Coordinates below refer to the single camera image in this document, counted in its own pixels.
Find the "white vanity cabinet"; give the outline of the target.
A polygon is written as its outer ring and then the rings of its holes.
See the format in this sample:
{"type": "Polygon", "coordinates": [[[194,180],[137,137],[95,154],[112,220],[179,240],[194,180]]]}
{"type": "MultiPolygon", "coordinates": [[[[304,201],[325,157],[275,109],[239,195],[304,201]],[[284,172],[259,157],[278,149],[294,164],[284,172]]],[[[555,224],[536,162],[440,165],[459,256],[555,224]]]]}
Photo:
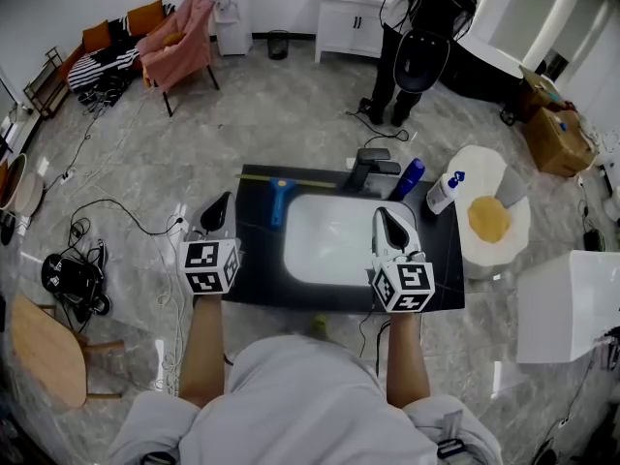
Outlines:
{"type": "Polygon", "coordinates": [[[393,0],[320,0],[315,62],[323,52],[379,58],[383,24],[380,9],[393,0]]]}

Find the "light wooden side table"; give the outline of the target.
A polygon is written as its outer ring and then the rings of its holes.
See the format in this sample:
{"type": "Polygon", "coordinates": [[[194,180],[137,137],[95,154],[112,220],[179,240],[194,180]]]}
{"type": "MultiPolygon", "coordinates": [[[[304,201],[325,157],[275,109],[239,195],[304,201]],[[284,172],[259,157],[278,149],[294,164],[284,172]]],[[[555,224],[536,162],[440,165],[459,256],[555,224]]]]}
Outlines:
{"type": "Polygon", "coordinates": [[[58,322],[51,305],[39,305],[18,294],[13,303],[10,334],[15,352],[45,390],[70,408],[88,400],[119,400],[120,393],[88,389],[86,356],[123,349],[122,340],[91,344],[88,339],[58,322]]]}

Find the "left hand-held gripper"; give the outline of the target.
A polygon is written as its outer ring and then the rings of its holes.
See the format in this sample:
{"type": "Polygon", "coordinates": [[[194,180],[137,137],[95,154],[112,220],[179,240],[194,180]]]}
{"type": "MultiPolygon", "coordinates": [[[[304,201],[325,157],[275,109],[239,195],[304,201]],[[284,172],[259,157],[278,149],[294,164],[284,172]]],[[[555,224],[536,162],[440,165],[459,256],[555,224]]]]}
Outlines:
{"type": "Polygon", "coordinates": [[[179,270],[192,295],[227,294],[240,269],[235,198],[224,192],[193,217],[193,231],[221,234],[225,239],[185,237],[179,243],[179,270]]]}

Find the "white pump bottle blue cap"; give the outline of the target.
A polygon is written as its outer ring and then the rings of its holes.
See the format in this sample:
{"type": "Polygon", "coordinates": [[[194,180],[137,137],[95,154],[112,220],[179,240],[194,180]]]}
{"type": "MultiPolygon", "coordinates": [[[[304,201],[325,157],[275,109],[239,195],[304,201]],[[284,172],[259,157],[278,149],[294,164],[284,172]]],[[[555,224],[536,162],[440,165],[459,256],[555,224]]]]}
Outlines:
{"type": "Polygon", "coordinates": [[[439,215],[457,197],[458,186],[465,179],[465,172],[457,170],[454,173],[444,173],[426,194],[426,204],[429,210],[439,215]]]}

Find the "black mesh waste bin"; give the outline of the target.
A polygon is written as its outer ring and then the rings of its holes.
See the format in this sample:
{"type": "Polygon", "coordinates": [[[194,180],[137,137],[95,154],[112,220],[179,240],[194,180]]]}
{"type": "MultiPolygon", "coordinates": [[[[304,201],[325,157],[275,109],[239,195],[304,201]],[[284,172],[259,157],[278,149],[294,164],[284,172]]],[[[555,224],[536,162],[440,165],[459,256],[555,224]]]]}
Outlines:
{"type": "Polygon", "coordinates": [[[271,60],[283,60],[289,54],[290,33],[286,30],[271,30],[267,33],[267,54],[271,60]]]}

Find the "fried egg shaped cushion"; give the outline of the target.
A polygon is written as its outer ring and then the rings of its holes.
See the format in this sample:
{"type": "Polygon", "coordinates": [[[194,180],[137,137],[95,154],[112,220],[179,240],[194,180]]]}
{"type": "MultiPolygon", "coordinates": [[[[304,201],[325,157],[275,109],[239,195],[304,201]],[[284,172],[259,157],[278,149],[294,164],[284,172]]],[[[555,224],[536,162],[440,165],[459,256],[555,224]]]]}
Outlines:
{"type": "Polygon", "coordinates": [[[529,244],[531,209],[520,175],[496,151],[461,148],[448,172],[463,171],[454,201],[464,275],[489,278],[508,268],[529,244]]]}

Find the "black top wooden table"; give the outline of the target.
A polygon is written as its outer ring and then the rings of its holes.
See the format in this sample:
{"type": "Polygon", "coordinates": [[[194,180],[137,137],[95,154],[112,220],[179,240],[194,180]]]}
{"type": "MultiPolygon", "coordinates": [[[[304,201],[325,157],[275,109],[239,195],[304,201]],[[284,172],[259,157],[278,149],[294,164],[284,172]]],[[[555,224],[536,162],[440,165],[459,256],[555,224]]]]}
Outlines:
{"type": "MultiPolygon", "coordinates": [[[[238,303],[287,308],[297,311],[381,313],[384,308],[372,290],[373,267],[367,287],[330,286],[298,281],[284,264],[286,217],[290,203],[304,194],[387,201],[398,179],[393,175],[371,174],[359,193],[342,190],[348,175],[342,171],[246,165],[243,174],[334,183],[335,189],[296,186],[285,198],[280,228],[270,225],[274,191],[266,182],[240,180],[236,193],[236,233],[241,241],[240,270],[226,298],[238,303]]],[[[449,206],[439,215],[426,206],[431,188],[422,180],[402,202],[415,214],[421,251],[432,263],[435,294],[423,313],[460,310],[465,306],[465,288],[460,236],[455,209],[449,206]]]]}

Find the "large cardboard box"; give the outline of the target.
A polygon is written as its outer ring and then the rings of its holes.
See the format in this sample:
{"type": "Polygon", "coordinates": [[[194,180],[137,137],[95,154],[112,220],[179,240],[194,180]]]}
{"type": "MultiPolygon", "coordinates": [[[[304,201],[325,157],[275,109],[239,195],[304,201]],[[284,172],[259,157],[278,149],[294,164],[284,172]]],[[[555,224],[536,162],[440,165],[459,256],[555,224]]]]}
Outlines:
{"type": "Polygon", "coordinates": [[[581,134],[573,110],[539,108],[524,126],[523,135],[540,172],[572,177],[594,162],[594,150],[581,134]]]}

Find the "black metal rack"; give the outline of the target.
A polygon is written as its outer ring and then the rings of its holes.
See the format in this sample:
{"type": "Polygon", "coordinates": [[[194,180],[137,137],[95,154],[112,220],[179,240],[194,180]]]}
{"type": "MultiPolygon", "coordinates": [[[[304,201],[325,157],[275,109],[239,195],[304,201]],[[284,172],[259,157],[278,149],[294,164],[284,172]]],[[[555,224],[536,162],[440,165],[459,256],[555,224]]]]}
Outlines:
{"type": "Polygon", "coordinates": [[[69,94],[68,85],[61,75],[62,64],[54,46],[46,52],[42,69],[23,88],[25,97],[43,119],[53,118],[69,94]]]}

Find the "blue and yellow squeegee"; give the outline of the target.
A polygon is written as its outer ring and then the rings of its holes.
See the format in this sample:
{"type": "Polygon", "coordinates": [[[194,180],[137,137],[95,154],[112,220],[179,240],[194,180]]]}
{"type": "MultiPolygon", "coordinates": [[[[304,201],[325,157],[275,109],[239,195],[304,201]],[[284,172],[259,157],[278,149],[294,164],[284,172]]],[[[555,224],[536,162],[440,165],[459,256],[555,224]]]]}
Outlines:
{"type": "Polygon", "coordinates": [[[290,179],[282,177],[271,177],[256,174],[237,174],[237,178],[241,180],[251,180],[258,182],[266,182],[274,191],[274,200],[271,210],[270,225],[272,228],[280,228],[284,219],[284,205],[287,193],[296,186],[307,186],[322,189],[335,189],[336,185],[329,182],[321,182],[304,179],[290,179]]]}

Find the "black faucet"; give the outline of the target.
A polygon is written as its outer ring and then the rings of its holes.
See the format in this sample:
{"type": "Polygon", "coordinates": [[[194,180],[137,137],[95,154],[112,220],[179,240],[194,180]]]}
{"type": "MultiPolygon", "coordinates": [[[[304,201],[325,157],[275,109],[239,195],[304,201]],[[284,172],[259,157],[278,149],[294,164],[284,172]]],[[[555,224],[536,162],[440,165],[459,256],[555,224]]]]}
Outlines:
{"type": "Polygon", "coordinates": [[[399,175],[400,172],[401,166],[391,160],[390,152],[386,148],[360,148],[342,190],[359,193],[370,174],[399,175]]]}

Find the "orange sofa with striped blanket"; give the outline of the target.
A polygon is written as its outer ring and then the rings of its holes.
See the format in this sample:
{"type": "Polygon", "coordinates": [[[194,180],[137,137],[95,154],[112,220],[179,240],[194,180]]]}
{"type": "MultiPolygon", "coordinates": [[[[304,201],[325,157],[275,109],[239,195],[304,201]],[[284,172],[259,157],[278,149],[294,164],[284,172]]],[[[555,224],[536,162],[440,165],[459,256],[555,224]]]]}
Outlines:
{"type": "Polygon", "coordinates": [[[138,42],[174,11],[172,3],[157,0],[84,30],[81,44],[60,67],[64,82],[72,92],[79,92],[106,76],[140,70],[138,42]]]}

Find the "white water dispenser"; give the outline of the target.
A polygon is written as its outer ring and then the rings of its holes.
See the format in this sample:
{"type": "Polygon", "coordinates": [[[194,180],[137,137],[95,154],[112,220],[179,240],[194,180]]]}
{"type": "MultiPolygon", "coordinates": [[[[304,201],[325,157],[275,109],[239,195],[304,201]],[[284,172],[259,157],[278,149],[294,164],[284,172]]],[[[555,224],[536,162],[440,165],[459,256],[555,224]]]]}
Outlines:
{"type": "Polygon", "coordinates": [[[249,0],[212,1],[220,55],[247,55],[253,44],[249,0]]]}

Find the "person's right forearm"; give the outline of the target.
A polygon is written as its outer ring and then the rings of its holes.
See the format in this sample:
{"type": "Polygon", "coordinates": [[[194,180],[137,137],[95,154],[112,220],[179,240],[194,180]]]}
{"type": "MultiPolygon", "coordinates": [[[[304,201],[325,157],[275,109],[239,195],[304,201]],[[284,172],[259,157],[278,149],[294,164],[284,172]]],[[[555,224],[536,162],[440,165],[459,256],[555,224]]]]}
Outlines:
{"type": "Polygon", "coordinates": [[[387,402],[399,409],[430,396],[420,344],[419,316],[390,316],[387,354],[387,402]]]}

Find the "black headset on floor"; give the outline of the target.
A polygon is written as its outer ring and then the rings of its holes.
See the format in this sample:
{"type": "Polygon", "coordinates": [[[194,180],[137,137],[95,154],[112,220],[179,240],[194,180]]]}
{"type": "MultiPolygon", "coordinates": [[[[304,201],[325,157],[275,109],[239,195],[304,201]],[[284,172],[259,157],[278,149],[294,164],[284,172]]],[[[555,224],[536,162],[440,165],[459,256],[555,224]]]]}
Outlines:
{"type": "Polygon", "coordinates": [[[43,262],[43,287],[72,309],[78,323],[86,323],[91,315],[105,316],[111,310],[111,301],[104,293],[107,258],[106,244],[99,239],[98,246],[85,258],[51,254],[43,262]]]}

